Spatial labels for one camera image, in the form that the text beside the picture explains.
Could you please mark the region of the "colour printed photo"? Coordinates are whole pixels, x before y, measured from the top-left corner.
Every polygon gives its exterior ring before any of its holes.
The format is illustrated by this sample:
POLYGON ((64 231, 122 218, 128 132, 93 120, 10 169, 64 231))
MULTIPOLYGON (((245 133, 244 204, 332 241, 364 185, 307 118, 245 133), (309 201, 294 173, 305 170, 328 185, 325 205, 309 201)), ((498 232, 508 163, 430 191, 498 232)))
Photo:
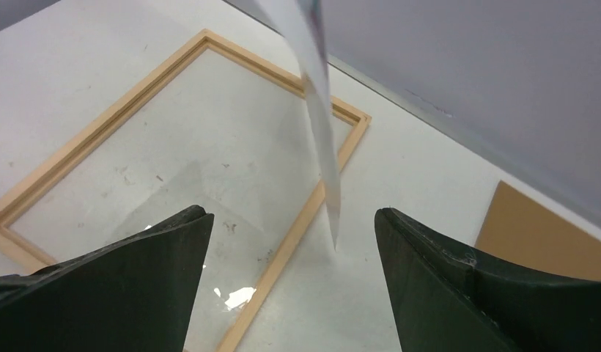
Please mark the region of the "colour printed photo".
POLYGON ((325 185, 325 203, 333 245, 339 237, 341 183, 328 75, 328 53, 320 1, 261 0, 257 2, 277 32, 294 51, 302 70, 302 85, 325 185))

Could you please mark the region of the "brown frame backing board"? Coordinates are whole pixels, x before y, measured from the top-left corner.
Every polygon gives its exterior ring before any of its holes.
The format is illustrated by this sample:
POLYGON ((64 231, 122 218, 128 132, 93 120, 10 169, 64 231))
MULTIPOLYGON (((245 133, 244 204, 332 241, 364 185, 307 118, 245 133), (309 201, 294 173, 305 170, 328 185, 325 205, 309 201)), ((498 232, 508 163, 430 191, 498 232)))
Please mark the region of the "brown frame backing board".
POLYGON ((503 181, 475 247, 526 268, 601 281, 601 241, 503 181))

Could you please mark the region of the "light wooden picture frame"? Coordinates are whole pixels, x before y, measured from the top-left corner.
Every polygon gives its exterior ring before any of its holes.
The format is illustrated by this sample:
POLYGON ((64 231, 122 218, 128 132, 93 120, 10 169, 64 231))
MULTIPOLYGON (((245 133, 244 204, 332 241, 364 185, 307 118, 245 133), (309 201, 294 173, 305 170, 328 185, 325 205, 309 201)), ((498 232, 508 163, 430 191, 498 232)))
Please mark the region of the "light wooden picture frame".
MULTIPOLYGON (((209 29, 201 30, 0 199, 0 252, 28 271, 54 264, 52 256, 12 231, 10 225, 206 50, 218 53, 299 98, 306 96, 302 78, 209 29)), ((262 272, 257 291, 221 338, 217 351, 237 349, 324 201, 325 186, 319 182, 262 272)))

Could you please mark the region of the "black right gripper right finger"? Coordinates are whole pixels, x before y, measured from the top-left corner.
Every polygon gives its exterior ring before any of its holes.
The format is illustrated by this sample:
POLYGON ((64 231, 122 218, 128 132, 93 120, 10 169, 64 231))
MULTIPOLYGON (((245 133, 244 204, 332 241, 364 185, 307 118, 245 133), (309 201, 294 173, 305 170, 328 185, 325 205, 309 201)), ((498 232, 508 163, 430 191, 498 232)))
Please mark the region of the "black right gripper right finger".
POLYGON ((375 237, 404 351, 601 351, 601 282, 502 260, 395 208, 375 237))

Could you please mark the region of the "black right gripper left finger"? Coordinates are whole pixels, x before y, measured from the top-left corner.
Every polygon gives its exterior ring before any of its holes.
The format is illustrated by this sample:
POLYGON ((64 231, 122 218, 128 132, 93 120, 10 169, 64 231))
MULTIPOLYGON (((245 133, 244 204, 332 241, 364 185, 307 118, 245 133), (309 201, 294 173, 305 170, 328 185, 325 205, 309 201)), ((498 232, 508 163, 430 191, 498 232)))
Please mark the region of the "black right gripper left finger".
POLYGON ((0 276, 0 351, 181 351, 215 216, 192 205, 26 276, 0 276))

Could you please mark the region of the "clear glass pane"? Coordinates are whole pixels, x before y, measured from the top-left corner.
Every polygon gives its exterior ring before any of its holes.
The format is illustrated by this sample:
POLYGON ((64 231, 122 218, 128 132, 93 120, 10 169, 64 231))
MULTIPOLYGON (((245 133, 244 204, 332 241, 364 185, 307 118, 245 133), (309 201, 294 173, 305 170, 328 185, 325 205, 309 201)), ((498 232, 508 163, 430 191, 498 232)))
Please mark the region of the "clear glass pane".
POLYGON ((10 229, 64 261, 202 206, 185 348, 217 351, 319 179, 304 99, 206 50, 10 229))

